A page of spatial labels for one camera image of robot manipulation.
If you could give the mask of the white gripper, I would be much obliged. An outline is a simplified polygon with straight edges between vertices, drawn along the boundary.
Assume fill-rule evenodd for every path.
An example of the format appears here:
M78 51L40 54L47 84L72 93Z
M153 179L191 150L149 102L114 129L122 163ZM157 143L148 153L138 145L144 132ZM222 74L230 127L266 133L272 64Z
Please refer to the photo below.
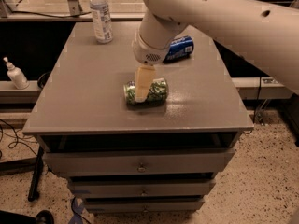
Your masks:
M135 71L135 101L142 103L147 99L150 86L155 78L153 65L161 63L169 51L169 47L156 49L146 44L139 32L135 33L132 42L135 58L142 64Z

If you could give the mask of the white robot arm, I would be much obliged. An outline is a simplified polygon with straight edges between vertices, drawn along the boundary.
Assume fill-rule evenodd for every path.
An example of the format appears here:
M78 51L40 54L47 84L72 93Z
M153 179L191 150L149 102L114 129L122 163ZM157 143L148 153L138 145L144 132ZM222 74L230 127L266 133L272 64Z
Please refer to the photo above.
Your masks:
M135 34L135 100L146 100L170 43L189 25L299 93L299 10L257 0L143 0Z

